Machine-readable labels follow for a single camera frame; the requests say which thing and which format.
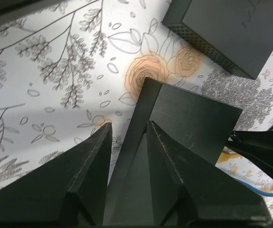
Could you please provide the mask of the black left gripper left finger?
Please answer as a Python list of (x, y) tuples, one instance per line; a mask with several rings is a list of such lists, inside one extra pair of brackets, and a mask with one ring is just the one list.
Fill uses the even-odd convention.
[(112, 125), (0, 190), (0, 228), (101, 226)]

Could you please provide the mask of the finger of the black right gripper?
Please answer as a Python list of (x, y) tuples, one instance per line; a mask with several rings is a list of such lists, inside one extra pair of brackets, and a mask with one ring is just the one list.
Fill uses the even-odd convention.
[(247, 158), (273, 179), (273, 131), (233, 131), (226, 147)]

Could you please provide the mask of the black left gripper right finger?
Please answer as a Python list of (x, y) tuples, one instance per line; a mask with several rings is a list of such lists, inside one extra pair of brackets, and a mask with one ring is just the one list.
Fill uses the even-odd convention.
[(261, 196), (172, 139), (146, 127), (155, 225), (264, 228), (272, 223)]

